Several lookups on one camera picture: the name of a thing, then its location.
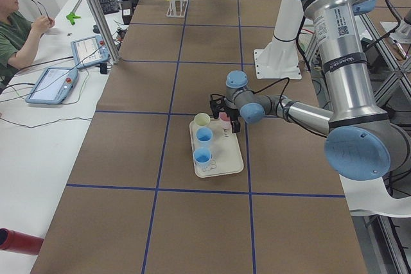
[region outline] white tray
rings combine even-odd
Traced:
[[[244,168],[240,147],[238,146],[237,135],[231,133],[231,129],[224,130],[219,121],[211,121],[208,127],[213,131],[211,141],[211,162],[206,167],[197,166],[194,162],[194,172],[200,178],[209,176],[222,176],[231,173],[239,173]],[[191,148],[193,152],[200,147],[195,138],[199,126],[192,121],[189,126],[191,137]]]

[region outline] blue cup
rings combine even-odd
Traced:
[[[213,138],[213,131],[209,128],[203,127],[199,128],[195,134],[200,147],[208,148],[211,144],[211,139]]]
[[[207,148],[196,149],[193,153],[195,164],[206,167],[211,161],[211,152]]]

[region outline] green shirt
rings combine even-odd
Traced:
[[[19,12],[12,13],[9,20],[11,25],[0,22],[0,81],[18,71],[7,61],[23,47],[31,30],[31,22]]]

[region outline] wire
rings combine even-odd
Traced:
[[[311,31],[311,30],[308,30],[308,29],[305,29],[305,28],[301,28],[301,30],[307,31],[308,33],[311,33],[312,35],[315,34],[314,31]]]
[[[407,52],[405,53],[405,59],[407,59],[407,57],[408,57],[408,53],[410,52],[410,47],[411,47],[411,44],[408,45]]]
[[[397,16],[397,14],[394,12],[394,10],[392,9],[389,0],[385,0],[385,3],[387,4],[387,8],[390,10],[392,16],[395,17],[395,19],[397,20],[397,26],[395,26],[394,28],[392,28],[390,31],[386,32],[386,34],[382,35],[379,37],[379,39],[375,40],[373,43],[369,44],[365,49],[364,52],[370,50],[371,47],[373,47],[374,45],[376,45],[378,42],[380,42],[381,40],[387,38],[390,36],[391,33],[394,33],[400,26],[401,24],[401,19]]]
[[[308,60],[306,58],[306,53],[302,50],[300,42],[299,42],[300,33],[301,33],[301,30],[302,30],[302,27],[304,26],[305,21],[306,21],[306,18],[305,18],[305,16],[303,16],[302,20],[301,20],[300,28],[298,30],[297,37],[295,38],[295,43],[297,45],[298,51],[300,52],[300,54],[302,56],[302,59],[304,59],[304,63],[306,64],[308,72],[311,72],[311,67],[310,67],[310,64],[308,63]]]
[[[27,67],[23,67],[22,69],[20,69],[20,71],[21,71],[21,70],[24,70],[24,69],[28,69],[29,67],[35,67],[36,65],[49,64],[50,62],[54,62],[54,61],[72,59],[72,57],[73,57],[73,56],[67,56],[67,57],[64,57],[64,58],[59,58],[59,59],[54,59],[54,60],[49,60],[49,61],[41,62],[41,63],[39,63],[39,64],[32,64],[32,65],[29,65],[29,66],[27,66]]]
[[[75,104],[75,103],[79,102],[79,100],[80,100],[80,98],[83,94],[84,86],[87,83],[87,80],[89,80],[89,78],[90,78],[89,70],[86,67],[84,69],[87,72],[87,76],[85,77],[85,79],[83,81],[83,84],[82,84],[82,87],[80,88],[80,93],[78,94],[78,99],[76,101],[72,102],[72,103],[61,103],[62,105],[72,105],[72,104]]]
[[[279,105],[281,105],[281,109],[284,110],[283,94],[284,94],[285,89],[287,88],[288,84],[290,83],[290,79],[289,79],[288,77],[286,77],[286,78],[283,78],[283,80],[287,80],[287,82],[286,82],[285,86],[283,87],[283,90],[281,91],[280,99],[279,99],[279,101],[278,101],[278,103],[277,103],[277,106],[275,107],[275,113],[277,113],[277,109],[278,109],[278,106],[279,106]],[[306,131],[308,131],[308,132],[310,132],[310,133],[312,133],[312,134],[314,134],[314,135],[316,135],[316,136],[323,137],[323,138],[327,138],[327,136],[325,136],[325,135],[322,135],[322,134],[320,134],[320,133],[314,132],[313,130],[310,130],[309,128],[306,128],[306,127],[305,127],[304,125],[302,125],[300,122],[298,122],[297,120],[295,120],[294,117],[292,117],[290,114],[288,114],[287,116],[288,116],[292,121],[294,121],[294,123],[295,123],[296,125],[300,126],[301,128],[304,128]]]
[[[258,91],[252,91],[252,93],[257,94],[257,93],[263,92],[264,90],[266,90],[266,89],[274,86],[275,84],[277,84],[277,83],[279,83],[279,82],[281,82],[281,81],[283,81],[283,80],[287,80],[287,79],[289,79],[289,78],[288,78],[288,77],[281,78],[280,80],[277,80],[277,81],[275,81],[274,83],[271,83],[270,85],[268,85],[268,86],[266,86],[266,87],[264,87],[264,88],[262,88],[262,89],[260,89],[260,90],[258,90]]]
[[[14,88],[13,86],[12,86],[12,88],[13,88],[13,90],[15,91],[15,93],[17,93],[17,95],[18,95],[20,98],[22,98],[22,96],[19,94],[19,92],[17,91],[17,89]]]
[[[13,101],[13,100],[15,100],[15,99],[23,98],[23,97],[25,97],[25,96],[28,96],[28,95],[33,94],[33,93],[36,93],[36,92],[38,92],[38,91],[42,91],[42,90],[50,87],[52,84],[54,84],[56,81],[58,81],[61,77],[63,77],[63,76],[66,75],[66,74],[69,74],[73,69],[76,69],[78,65],[82,64],[84,60],[86,60],[87,58],[89,58],[90,56],[92,56],[93,54],[95,54],[95,53],[96,53],[97,51],[99,51],[100,49],[101,49],[101,46],[100,46],[98,49],[96,49],[95,51],[93,51],[91,54],[89,54],[88,56],[86,56],[85,58],[83,58],[82,61],[80,61],[78,64],[74,65],[74,67],[72,67],[70,70],[68,70],[65,74],[59,76],[57,79],[55,79],[54,81],[52,81],[49,85],[45,86],[44,88],[37,89],[37,90],[35,90],[35,91],[31,92],[31,93],[25,94],[25,95],[23,95],[23,96],[18,96],[18,97],[16,97],[16,98],[4,99],[4,100],[0,101],[0,103],[4,103],[4,102],[7,102],[7,101]]]
[[[3,120],[4,122],[10,123],[10,124],[15,124],[15,125],[17,125],[17,126],[21,126],[21,127],[23,127],[23,128],[38,128],[38,127],[40,127],[40,126],[45,126],[45,125],[48,125],[48,124],[53,124],[53,123],[57,123],[57,122],[61,122],[61,121],[71,121],[71,120],[91,121],[92,118],[80,118],[80,117],[75,117],[75,118],[61,118],[61,119],[57,119],[57,120],[54,120],[54,121],[51,121],[51,122],[47,122],[47,123],[43,123],[43,124],[38,124],[38,125],[35,125],[35,126],[28,126],[28,125],[25,125],[25,124],[15,123],[15,122],[6,120],[5,118],[2,118],[2,117],[0,117],[0,120]]]
[[[319,91],[315,94],[316,96],[318,96],[321,93],[321,90],[322,90],[321,82],[319,82],[318,80],[312,80],[312,81],[315,81],[316,83],[318,83],[320,85]]]
[[[396,178],[395,180],[391,181],[391,184],[394,184],[394,183],[396,183],[396,182],[398,182],[398,181],[406,178],[406,177],[409,176],[410,174],[411,174],[411,170],[408,170],[408,171],[405,171],[404,173],[399,173],[398,175],[395,175],[395,176],[401,175],[401,177]]]
[[[397,192],[403,193],[404,195],[411,196],[410,193],[406,193],[406,192],[401,191],[401,190],[399,190],[399,189],[396,189],[396,188],[394,188],[394,187],[393,187],[392,189],[395,190],[395,191],[397,191]]]
[[[324,109],[330,103],[331,103],[331,101],[328,101],[323,107],[321,107],[321,109]]]
[[[390,105],[388,105],[388,104],[387,104],[387,107],[390,108],[390,109],[392,109],[392,110],[395,111],[395,112],[411,112],[411,110],[396,110],[396,109],[392,108],[392,106],[390,106]]]
[[[113,20],[117,25],[122,25],[122,26],[126,26],[126,24],[121,24],[120,22],[118,22],[118,21],[115,21],[115,20]]]
[[[19,85],[30,85],[30,86],[34,86],[34,83],[14,83],[13,85],[8,85],[6,88],[3,89],[3,91],[6,90],[7,88],[14,87],[14,86],[19,86]]]

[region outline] pink cup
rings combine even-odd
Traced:
[[[227,116],[225,112],[220,112],[218,114],[218,120],[220,121],[220,125],[224,130],[231,129],[231,120],[230,117]]]

